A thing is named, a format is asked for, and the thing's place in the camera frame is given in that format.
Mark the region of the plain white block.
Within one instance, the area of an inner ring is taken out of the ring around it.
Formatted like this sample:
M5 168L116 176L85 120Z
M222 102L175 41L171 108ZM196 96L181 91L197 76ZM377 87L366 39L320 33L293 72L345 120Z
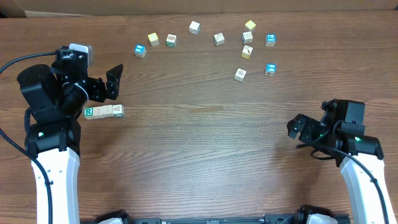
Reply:
M102 115L107 118L107 117L113 117L113 106L112 105L105 105L101 107L101 113Z

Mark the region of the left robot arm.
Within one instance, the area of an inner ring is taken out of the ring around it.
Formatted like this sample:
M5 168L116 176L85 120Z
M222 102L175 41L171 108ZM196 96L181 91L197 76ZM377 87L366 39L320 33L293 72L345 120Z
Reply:
M33 65L17 76L29 105L25 151L32 158L38 223L79 223L78 117L87 101L102 103L118 97L123 65L108 70L103 81L88 76L88 66L93 63L91 46L70 44L53 55L53 64Z

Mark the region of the green R block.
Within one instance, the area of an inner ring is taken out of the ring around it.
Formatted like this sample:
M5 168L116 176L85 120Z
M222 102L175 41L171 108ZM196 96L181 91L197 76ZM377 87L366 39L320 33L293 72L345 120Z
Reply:
M94 118L94 109L93 107L87 107L83 110L84 117L86 119L93 119Z

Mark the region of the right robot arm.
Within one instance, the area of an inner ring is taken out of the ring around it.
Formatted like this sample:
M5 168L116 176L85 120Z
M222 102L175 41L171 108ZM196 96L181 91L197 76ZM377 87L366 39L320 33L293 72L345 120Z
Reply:
M310 155L324 153L334 160L344 178L355 223L395 223L386 187L384 153L378 138L365 134L365 104L353 100L331 100L321 105L325 114L317 121L298 114L287 123L290 138L312 147Z

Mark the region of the white block green triangle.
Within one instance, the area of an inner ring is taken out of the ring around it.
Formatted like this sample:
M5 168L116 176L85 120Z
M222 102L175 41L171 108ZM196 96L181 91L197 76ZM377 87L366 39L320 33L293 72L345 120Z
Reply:
M112 113L114 117L123 117L124 116L124 106L123 105L113 105Z

